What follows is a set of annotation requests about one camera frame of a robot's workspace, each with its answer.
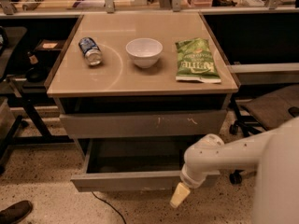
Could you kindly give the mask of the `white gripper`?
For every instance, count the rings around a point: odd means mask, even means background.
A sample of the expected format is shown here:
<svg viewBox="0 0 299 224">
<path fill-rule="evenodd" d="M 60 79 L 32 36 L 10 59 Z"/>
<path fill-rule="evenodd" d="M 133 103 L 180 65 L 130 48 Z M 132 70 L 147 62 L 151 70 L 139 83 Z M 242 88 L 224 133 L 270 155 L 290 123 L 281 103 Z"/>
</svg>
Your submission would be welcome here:
<svg viewBox="0 0 299 224">
<path fill-rule="evenodd" d="M 179 182 L 170 200 L 173 208 L 178 208 L 191 193 L 190 189 L 199 188 L 211 171 L 209 167 L 185 163 L 180 171 Z"/>
</svg>

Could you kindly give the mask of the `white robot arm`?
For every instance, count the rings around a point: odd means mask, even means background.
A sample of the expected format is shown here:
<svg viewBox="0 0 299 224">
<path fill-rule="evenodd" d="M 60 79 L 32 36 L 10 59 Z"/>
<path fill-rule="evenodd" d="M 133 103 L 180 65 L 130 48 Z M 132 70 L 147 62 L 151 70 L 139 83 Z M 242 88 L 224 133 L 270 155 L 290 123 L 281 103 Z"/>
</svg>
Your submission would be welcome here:
<svg viewBox="0 0 299 224">
<path fill-rule="evenodd" d="M 204 136 L 185 151 L 170 204 L 178 207 L 210 171 L 253 167 L 252 224 L 299 224 L 299 118 L 228 144 L 215 134 Z"/>
</svg>

